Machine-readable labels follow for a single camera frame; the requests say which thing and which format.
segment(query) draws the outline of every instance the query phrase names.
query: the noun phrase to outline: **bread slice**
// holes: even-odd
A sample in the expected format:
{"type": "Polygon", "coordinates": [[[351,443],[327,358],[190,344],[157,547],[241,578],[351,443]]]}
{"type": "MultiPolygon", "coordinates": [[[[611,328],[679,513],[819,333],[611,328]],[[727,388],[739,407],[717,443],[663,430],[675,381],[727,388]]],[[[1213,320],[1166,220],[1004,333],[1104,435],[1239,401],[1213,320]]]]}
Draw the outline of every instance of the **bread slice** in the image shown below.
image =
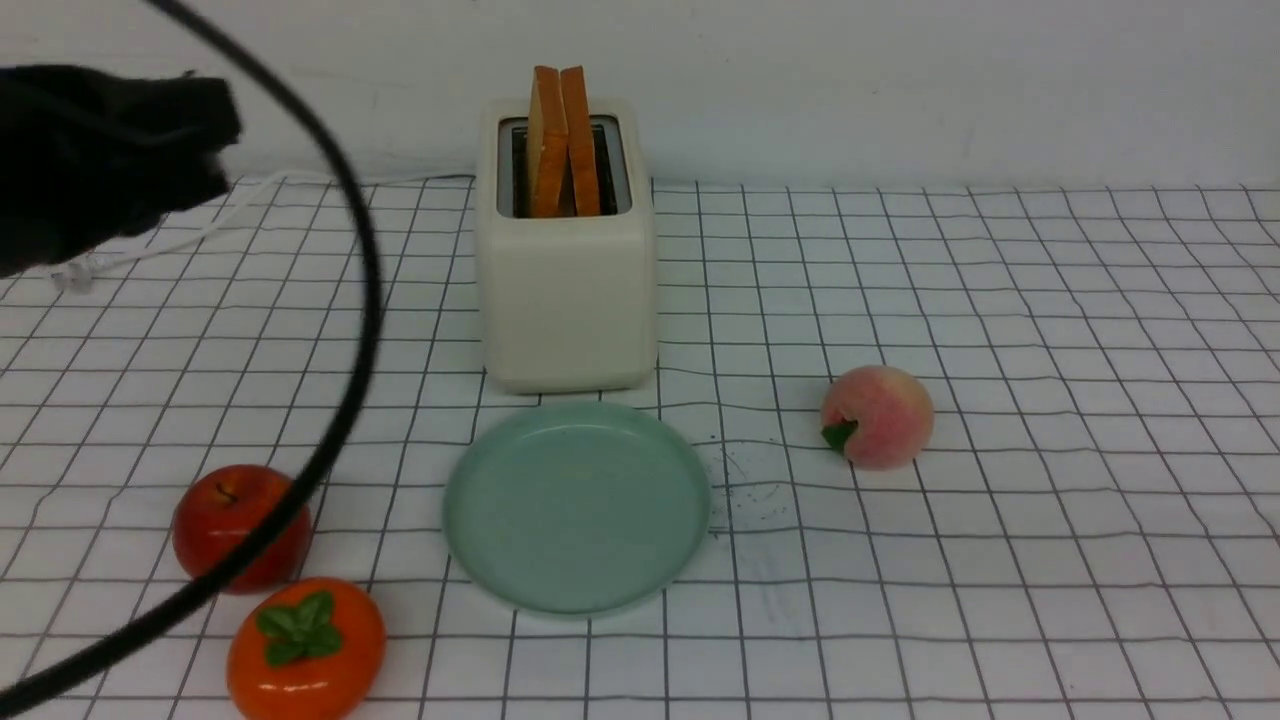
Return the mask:
{"type": "Polygon", "coordinates": [[[561,78],[556,68],[534,68],[526,142],[529,215],[554,218],[559,215],[568,165],[568,123],[564,119],[561,78]]]}
{"type": "Polygon", "coordinates": [[[556,208],[557,218],[572,218],[577,213],[573,209],[573,172],[568,163],[564,163],[564,181],[561,183],[561,201],[556,208]]]}
{"type": "Polygon", "coordinates": [[[568,163],[573,176],[573,206],[580,217],[600,214],[600,182],[595,173],[595,133],[586,101],[582,67],[561,70],[561,96],[568,124],[568,163]]]}

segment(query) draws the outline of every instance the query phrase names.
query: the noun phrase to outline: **apple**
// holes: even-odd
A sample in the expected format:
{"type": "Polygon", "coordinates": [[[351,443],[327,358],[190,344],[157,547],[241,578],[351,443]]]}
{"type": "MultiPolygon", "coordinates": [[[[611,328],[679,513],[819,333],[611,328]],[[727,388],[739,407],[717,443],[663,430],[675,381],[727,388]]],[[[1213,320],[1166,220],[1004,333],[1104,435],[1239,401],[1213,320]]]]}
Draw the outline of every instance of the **apple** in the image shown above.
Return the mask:
{"type": "Polygon", "coordinates": [[[820,416],[827,445],[865,470],[910,464],[933,434],[929,391],[888,365],[865,365],[836,378],[820,416]]]}
{"type": "MultiPolygon", "coordinates": [[[[228,465],[196,480],[173,514],[173,551],[192,578],[204,575],[227,556],[292,483],[262,465],[228,465]]],[[[289,527],[225,592],[264,592],[293,578],[311,546],[311,511],[303,507],[289,527]]]]}

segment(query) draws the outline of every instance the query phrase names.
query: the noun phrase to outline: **orange persimmon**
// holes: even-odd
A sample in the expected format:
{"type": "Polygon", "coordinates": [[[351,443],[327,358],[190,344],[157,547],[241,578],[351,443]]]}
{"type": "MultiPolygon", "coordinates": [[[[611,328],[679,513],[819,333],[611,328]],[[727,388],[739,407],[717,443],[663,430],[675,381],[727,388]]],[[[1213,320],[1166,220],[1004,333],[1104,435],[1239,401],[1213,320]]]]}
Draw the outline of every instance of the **orange persimmon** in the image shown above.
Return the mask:
{"type": "Polygon", "coordinates": [[[308,578],[262,601],[227,656],[227,689],[247,720],[339,720],[364,702],[387,655],[387,625],[347,580],[308,578]]]}

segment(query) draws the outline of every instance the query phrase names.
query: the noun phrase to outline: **green plate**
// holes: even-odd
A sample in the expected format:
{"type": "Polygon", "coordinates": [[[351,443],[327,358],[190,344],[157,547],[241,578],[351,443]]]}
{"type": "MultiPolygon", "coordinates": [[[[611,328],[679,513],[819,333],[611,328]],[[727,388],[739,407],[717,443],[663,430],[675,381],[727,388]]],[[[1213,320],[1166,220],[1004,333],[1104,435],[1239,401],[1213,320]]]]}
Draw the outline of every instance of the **green plate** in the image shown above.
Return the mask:
{"type": "Polygon", "coordinates": [[[712,495],[694,450],[612,402],[508,418],[458,460],[444,537],[472,582],[522,610],[594,616],[648,600],[707,537],[712,495]]]}

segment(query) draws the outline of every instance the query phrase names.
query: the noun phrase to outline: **fake fruit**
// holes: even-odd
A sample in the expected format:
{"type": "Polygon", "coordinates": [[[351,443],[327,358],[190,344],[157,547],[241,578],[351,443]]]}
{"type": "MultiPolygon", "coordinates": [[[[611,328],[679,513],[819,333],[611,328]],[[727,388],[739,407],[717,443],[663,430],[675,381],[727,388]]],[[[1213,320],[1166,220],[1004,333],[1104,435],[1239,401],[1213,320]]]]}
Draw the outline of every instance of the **fake fruit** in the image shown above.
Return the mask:
{"type": "MultiPolygon", "coordinates": [[[[182,569],[192,578],[211,570],[275,507],[289,482],[261,465],[228,465],[196,480],[173,514],[173,552],[182,569]]],[[[310,544],[311,511],[303,509],[227,592],[264,592],[289,580],[310,544]]]]}
{"type": "Polygon", "coordinates": [[[227,655],[227,689],[246,720],[339,720],[374,687],[387,655],[378,603],[335,578],[271,594],[227,655]]]}
{"type": "Polygon", "coordinates": [[[933,401],[920,380],[888,365],[849,370],[827,388],[822,437],[855,468],[911,462],[933,434],[933,401]]]}

